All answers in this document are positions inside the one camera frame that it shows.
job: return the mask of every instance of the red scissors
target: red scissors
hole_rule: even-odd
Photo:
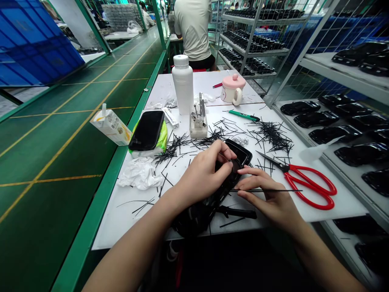
[[[282,163],[270,158],[269,156],[266,156],[265,154],[262,154],[260,152],[258,152],[258,153],[261,154],[263,157],[265,157],[267,160],[269,160],[271,163],[273,163],[275,166],[277,166],[279,169],[282,170],[282,172],[285,175],[285,179],[290,184],[292,189],[298,190],[298,188],[296,187],[296,185],[294,183],[294,182],[297,182],[297,183],[299,183],[307,188],[310,188],[311,190],[315,191],[319,195],[321,195],[323,198],[325,198],[325,200],[327,201],[328,204],[325,206],[318,205],[318,204],[308,200],[306,197],[304,197],[301,192],[299,192],[299,191],[295,192],[299,196],[299,198],[302,199],[305,203],[307,203],[308,205],[310,205],[316,209],[320,209],[320,210],[331,210],[333,207],[335,207],[335,203],[333,202],[333,200],[330,196],[336,195],[338,191],[336,190],[334,184],[324,174],[322,174],[321,172],[318,172],[317,170],[315,170],[313,168],[309,168],[309,167],[305,167],[305,166],[297,166],[297,165],[292,165],[292,164],[285,165],[285,164],[282,164]],[[299,175],[305,181],[300,180],[300,179],[292,176],[289,173],[289,170],[295,172],[297,175]],[[313,172],[314,174],[318,175],[327,184],[327,186],[329,187],[329,191],[324,189],[323,187],[319,186],[317,183],[315,183],[309,177],[304,175],[300,170],[307,170],[307,171]]]

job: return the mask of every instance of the hand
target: hand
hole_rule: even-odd
[[[245,165],[238,172],[241,175],[251,174],[250,177],[242,179],[235,186],[235,189],[240,190],[238,196],[253,204],[279,228],[291,235],[297,235],[299,228],[305,222],[288,192],[265,192],[266,201],[264,201],[254,194],[244,191],[257,187],[262,189],[285,189],[284,185],[275,182],[270,175],[258,168]]]
[[[176,200],[187,208],[213,194],[232,171],[232,162],[224,163],[215,172],[218,154],[227,159],[236,159],[236,154],[221,140],[216,140],[207,150],[193,159],[179,182],[174,186]]]

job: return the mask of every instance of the white plastic bottle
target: white plastic bottle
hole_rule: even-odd
[[[173,57],[174,67],[171,70],[177,95],[180,115],[189,115],[189,107],[193,105],[193,69],[189,66],[186,55]]]

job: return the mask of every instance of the scissors handle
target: scissors handle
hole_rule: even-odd
[[[293,189],[298,189],[294,183],[294,182],[297,182],[297,183],[315,191],[319,195],[321,195],[327,201],[328,204],[326,206],[318,205],[318,204],[308,200],[300,192],[296,192],[296,194],[305,203],[307,203],[307,204],[311,205],[312,207],[317,208],[319,210],[330,210],[335,206],[335,203],[333,202],[333,200],[331,199],[330,196],[336,195],[338,191],[336,190],[336,187],[334,186],[334,184],[324,174],[322,174],[321,172],[319,172],[313,168],[309,168],[309,167],[305,167],[305,166],[289,165],[289,167],[290,167],[289,170],[295,172],[298,176],[300,176],[301,178],[303,178],[305,180],[305,181],[300,180],[300,179],[290,175],[290,173],[286,172],[285,178]],[[317,183],[315,183],[313,180],[311,180],[309,177],[307,177],[305,174],[303,174],[300,170],[310,171],[310,172],[316,174],[317,176],[319,176],[327,184],[329,190],[326,190],[325,188],[323,188],[320,185],[318,185]]]

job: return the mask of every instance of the green conveyor belt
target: green conveyor belt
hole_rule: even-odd
[[[161,52],[140,35],[0,123],[0,291],[50,290],[117,147],[89,120],[127,123]]]

